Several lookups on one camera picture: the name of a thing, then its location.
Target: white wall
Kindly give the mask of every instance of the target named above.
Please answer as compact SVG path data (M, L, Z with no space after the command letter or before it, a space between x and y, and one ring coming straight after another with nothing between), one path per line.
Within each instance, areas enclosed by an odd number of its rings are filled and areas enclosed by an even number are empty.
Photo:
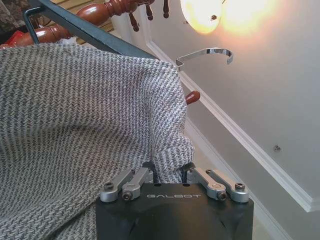
M198 129L194 129L195 126L191 125L189 119L187 119L187 123L185 126L184 134L190 138L193 142L193 146L195 149L193 162L199 168L204 170L206 169L218 169L216 163L223 161L220 156L217 156L215 152L212 152L211 149L207 149L208 146L201 145L202 142L199 142L197 138L201 138L199 136ZM224 172L224 174L228 174L225 169L219 169ZM262 223L261 220L258 219L257 215L257 205L254 207L254 216L253 216L253 227L252 227L252 240L279 240L278 236L271 236L271 234L266 229L266 226Z
M233 51L231 65L223 56L205 56L187 62L185 72L304 191L317 198L320 1L269 2L268 14L253 18L255 27L221 24L212 34L201 36L182 23L180 1L170 1L170 18L163 19L163 1L158 0L152 5L150 37L172 60L205 47ZM131 38L148 50L143 32L131 31ZM188 114L293 239L320 238L319 211L305 212L203 104L191 105ZM280 153L273 152L275 144L282 148Z

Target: gray knit blanket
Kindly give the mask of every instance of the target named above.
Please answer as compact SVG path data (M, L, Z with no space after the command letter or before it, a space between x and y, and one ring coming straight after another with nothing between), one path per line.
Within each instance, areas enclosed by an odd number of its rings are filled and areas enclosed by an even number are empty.
M173 65L78 45L0 50L0 239L95 239L99 188L192 160Z

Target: bolt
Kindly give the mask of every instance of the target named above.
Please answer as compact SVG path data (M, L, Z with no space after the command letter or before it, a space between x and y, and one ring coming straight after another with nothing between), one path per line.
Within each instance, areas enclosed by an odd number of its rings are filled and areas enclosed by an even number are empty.
M281 147L279 147L278 145L275 145L273 147L273 151L275 151L276 153L280 152L281 151Z
M234 185L235 189L238 189L238 190L244 190L245 189L245 185L243 183L239 183L237 182L235 185Z
M224 191L218 191L218 193L216 194L216 197L220 200L220 201L224 201L227 199L227 194Z
M221 185L220 184L211 184L211 187L212 188L221 188Z
M110 181L108 181L104 186L103 186L104 190L107 191L107 190L110 190L110 189L113 189L114 188L114 184Z
M129 192L129 191L125 191L123 194L122 194L122 198L123 200L125 201L130 201L132 199L132 193Z

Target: chrome hook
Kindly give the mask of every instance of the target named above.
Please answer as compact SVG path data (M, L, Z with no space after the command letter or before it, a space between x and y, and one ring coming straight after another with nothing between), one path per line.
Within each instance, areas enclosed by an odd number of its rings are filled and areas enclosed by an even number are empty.
M177 65L177 71L181 72L184 68L184 62L190 59L193 59L195 57L206 55L206 54L223 54L228 56L228 59L226 60L226 64L230 64L234 59L234 54L225 48L219 48L219 47L212 47L212 48L205 48L199 51L195 51L193 53L189 53L184 56L180 56L176 59L176 65Z

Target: wooden baluster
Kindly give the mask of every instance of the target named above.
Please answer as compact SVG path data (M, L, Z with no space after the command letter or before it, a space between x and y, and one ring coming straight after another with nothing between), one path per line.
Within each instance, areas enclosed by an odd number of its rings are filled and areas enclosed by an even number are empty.
M167 19L169 17L169 3L168 3L168 0L164 0L163 17L165 19Z
M138 26L138 23L137 23L137 20L135 19L135 16L132 12L129 13L129 17L130 17L130 22L131 22L131 25L133 27L133 30L135 32L138 32L139 31L139 26Z
M137 2L141 0L110 0L105 3L92 3L77 12L77 16L87 20L88 22L99 26L106 22L113 15L120 16L123 13L132 13L137 9ZM137 32L139 30L136 19L130 16L133 29ZM64 38L69 39L72 34L62 26L54 24L50 27L38 28L35 30L40 43L55 43ZM29 33L25 33L22 37L18 38L15 46L27 46L34 44Z
M200 99L200 92L192 91L187 96L185 96L186 104L192 104Z
M148 16L148 19L152 21L154 19L154 16L153 16L153 12L150 5L149 4L145 5L145 8L146 8L146 15Z

